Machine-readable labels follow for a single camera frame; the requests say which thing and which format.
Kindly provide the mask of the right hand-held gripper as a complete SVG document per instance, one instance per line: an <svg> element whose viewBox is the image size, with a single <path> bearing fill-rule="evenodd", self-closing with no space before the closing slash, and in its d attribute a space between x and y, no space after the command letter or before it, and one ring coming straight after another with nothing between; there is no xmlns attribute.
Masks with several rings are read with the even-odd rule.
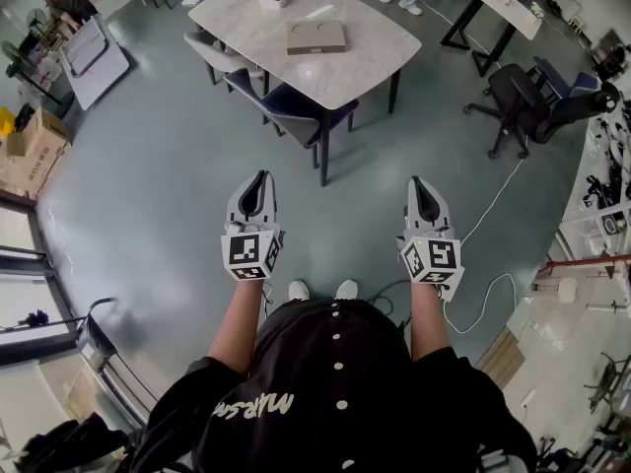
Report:
<svg viewBox="0 0 631 473"><path fill-rule="evenodd" d="M407 181L407 228L450 224L449 207L438 190L417 175ZM397 239L397 249L413 284L433 286L439 298L450 302L464 273L461 265L461 243L458 239L429 236L430 232L404 234Z"/></svg>

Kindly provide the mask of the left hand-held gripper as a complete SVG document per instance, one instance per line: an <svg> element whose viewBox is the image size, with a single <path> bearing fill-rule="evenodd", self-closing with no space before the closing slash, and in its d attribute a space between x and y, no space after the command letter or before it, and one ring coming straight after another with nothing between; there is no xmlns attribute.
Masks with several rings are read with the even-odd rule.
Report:
<svg viewBox="0 0 631 473"><path fill-rule="evenodd" d="M273 224L270 229L244 224L254 219L275 223L276 189L270 171L259 170L232 194L227 207L226 233L221 236L223 264L237 281L262 281L271 277L283 248L285 232Z"/></svg>

